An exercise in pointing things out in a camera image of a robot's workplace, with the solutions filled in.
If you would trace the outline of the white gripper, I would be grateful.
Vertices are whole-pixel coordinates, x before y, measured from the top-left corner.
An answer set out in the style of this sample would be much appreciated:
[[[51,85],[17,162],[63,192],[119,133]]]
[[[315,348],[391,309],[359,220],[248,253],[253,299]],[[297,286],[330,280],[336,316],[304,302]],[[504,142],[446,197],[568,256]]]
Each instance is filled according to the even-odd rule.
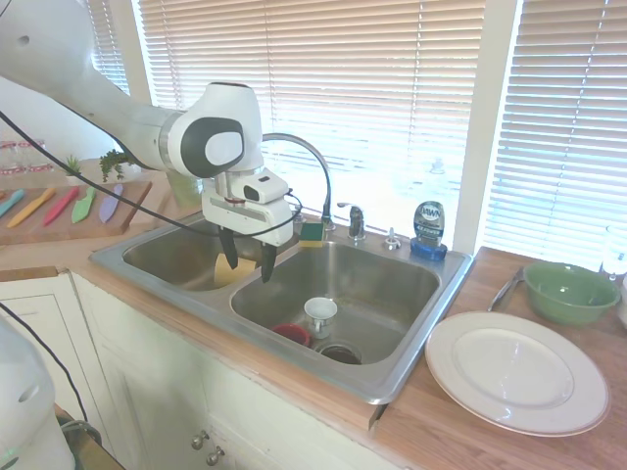
[[[218,237],[226,261],[231,269],[238,266],[234,233],[251,235],[262,243],[261,275],[264,283],[271,278],[276,247],[286,244],[293,236],[292,212],[282,198],[268,204],[244,201],[232,204],[216,192],[202,195],[203,216],[218,225]]]

